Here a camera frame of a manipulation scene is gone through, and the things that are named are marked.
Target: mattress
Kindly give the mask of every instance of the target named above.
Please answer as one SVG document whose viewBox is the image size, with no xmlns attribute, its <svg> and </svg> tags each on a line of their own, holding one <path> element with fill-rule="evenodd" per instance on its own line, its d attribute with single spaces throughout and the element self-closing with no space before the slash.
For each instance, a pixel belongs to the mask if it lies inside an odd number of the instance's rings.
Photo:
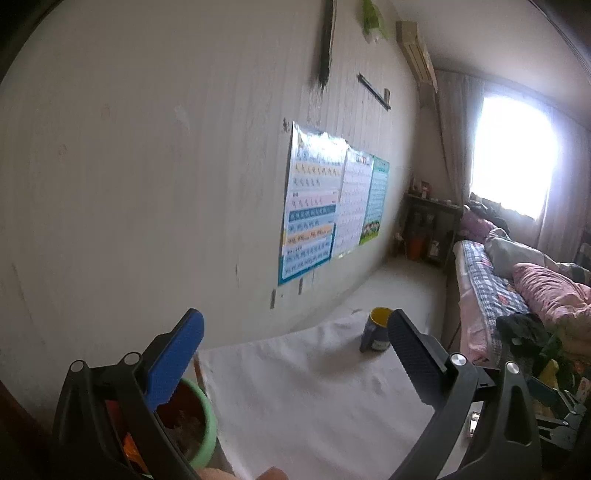
<svg viewBox="0 0 591 480">
<path fill-rule="evenodd" d="M 513 282 L 493 273 L 484 245 L 462 240 L 453 247 L 456 254 L 457 283 L 460 290 L 460 350 L 483 367 L 496 367 L 502 342 L 496 319 L 512 313 L 529 313 Z"/>
</svg>

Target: plaid bed sheet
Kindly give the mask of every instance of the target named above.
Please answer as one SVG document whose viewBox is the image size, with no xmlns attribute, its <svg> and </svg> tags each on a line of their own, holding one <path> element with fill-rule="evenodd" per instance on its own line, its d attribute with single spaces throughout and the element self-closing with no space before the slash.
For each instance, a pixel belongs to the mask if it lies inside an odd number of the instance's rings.
<svg viewBox="0 0 591 480">
<path fill-rule="evenodd" d="M 478 306 L 485 321 L 491 362 L 498 364 L 502 353 L 501 337 L 496 331 L 496 319 L 512 313 L 529 313 L 523 297 L 515 291 L 513 282 L 493 273 L 491 259 L 484 245 L 470 240 L 462 240 L 462 250 L 466 258 L 466 268 L 470 283 L 476 293 Z"/>
</svg>

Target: ceiling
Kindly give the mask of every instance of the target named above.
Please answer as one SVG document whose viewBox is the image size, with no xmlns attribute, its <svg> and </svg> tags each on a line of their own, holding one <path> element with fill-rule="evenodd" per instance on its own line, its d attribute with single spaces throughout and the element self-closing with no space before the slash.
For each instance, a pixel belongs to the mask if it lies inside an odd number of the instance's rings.
<svg viewBox="0 0 591 480">
<path fill-rule="evenodd" d="M 528 0 L 391 1 L 402 20 L 418 22 L 435 68 L 521 84 L 591 128 L 585 70 Z"/>
</svg>

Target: floor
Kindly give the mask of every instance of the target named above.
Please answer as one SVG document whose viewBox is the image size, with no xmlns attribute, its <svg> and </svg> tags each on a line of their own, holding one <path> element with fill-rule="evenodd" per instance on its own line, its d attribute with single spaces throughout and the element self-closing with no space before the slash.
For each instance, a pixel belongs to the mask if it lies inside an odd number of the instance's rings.
<svg viewBox="0 0 591 480">
<path fill-rule="evenodd" d="M 387 261 L 359 288 L 326 315 L 313 314 L 292 331 L 336 320 L 375 307 L 403 309 L 421 333 L 441 338 L 446 301 L 446 276 L 440 268 L 404 257 Z"/>
</svg>

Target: curtain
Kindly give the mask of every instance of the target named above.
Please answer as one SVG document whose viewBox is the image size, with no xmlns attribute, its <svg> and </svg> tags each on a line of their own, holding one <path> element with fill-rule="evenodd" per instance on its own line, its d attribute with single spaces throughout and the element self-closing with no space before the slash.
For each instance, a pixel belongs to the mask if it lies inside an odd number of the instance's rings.
<svg viewBox="0 0 591 480">
<path fill-rule="evenodd" d="M 441 145 L 454 200 L 470 196 L 476 127 L 484 103 L 484 80 L 461 73 L 436 71 Z"/>
<path fill-rule="evenodd" d="M 551 122 L 558 142 L 558 158 L 533 246 L 557 262 L 572 262 L 587 219 L 590 135 L 555 109 L 551 111 Z"/>
</svg>

